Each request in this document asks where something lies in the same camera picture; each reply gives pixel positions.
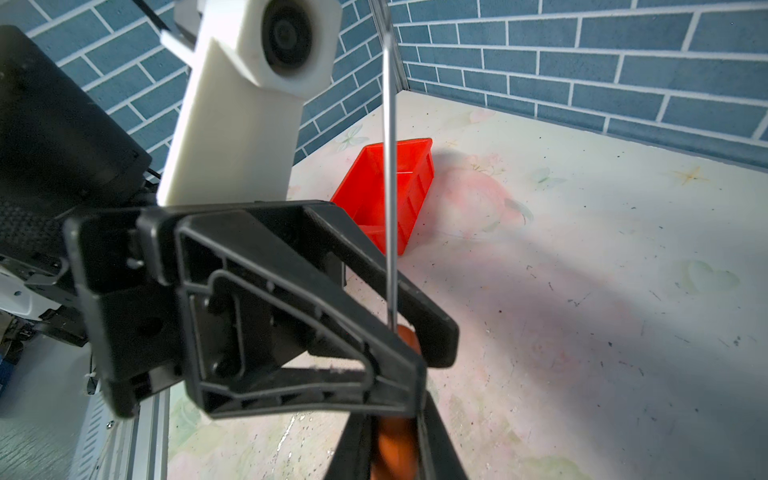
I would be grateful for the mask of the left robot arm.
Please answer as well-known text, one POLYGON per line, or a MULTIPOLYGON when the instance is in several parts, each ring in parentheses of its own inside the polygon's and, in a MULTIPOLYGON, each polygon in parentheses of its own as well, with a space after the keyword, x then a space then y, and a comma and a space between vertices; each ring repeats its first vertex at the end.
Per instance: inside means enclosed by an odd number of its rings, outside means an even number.
POLYGON ((410 280, 413 350, 344 290, 385 258, 327 201, 163 208, 150 158, 19 28, 1 29, 1 257, 65 306, 119 417, 183 383, 208 416, 419 415, 456 322, 410 280))

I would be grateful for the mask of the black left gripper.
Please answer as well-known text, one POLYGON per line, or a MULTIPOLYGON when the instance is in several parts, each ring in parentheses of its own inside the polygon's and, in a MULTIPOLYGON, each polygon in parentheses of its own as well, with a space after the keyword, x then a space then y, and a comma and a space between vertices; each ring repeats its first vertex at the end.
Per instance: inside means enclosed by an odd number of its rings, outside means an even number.
POLYGON ((180 379, 180 332, 169 287, 150 274, 140 245, 140 208, 84 210, 63 237, 102 391, 112 412, 135 417, 140 403, 180 379))

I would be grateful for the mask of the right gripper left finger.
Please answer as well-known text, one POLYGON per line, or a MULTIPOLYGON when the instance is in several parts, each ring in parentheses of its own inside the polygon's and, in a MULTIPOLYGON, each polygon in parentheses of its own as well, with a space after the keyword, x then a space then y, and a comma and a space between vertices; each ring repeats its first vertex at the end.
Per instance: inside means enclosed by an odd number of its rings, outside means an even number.
POLYGON ((350 414, 326 471, 325 480, 369 480, 374 419, 350 414))

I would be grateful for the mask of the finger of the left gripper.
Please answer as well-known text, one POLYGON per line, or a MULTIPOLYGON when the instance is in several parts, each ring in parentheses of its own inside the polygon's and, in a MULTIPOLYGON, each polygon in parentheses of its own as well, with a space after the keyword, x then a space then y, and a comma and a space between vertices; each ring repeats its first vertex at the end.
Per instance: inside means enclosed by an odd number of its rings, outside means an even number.
POLYGON ((396 311, 411 349, 344 288, 387 289, 385 256, 328 201, 150 207, 136 226, 171 290, 188 397, 214 419, 330 410, 413 417, 429 368, 451 367, 460 330, 403 275, 396 311))

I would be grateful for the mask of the orange handled screwdriver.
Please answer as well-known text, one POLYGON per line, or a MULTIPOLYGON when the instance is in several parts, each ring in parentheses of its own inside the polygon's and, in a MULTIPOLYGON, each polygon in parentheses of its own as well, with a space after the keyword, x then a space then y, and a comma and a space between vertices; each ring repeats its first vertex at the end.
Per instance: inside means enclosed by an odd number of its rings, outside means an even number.
MULTIPOLYGON (((383 51, 383 173, 386 221, 387 323, 399 339, 415 352, 420 351, 415 332, 398 323, 398 223, 397 223, 397 139, 395 81, 395 38, 388 30, 382 38, 383 51)), ((415 479, 419 466, 417 424, 414 419, 385 417, 377 425, 377 453, 372 464, 374 479, 415 479)))

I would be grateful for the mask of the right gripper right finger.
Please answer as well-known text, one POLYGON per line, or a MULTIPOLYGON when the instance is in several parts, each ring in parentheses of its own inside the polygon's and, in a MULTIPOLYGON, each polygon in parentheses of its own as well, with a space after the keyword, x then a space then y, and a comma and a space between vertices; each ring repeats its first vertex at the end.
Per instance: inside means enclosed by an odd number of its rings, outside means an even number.
POLYGON ((417 417, 419 466, 417 479, 467 480, 468 477, 440 417, 432 395, 427 392, 417 417))

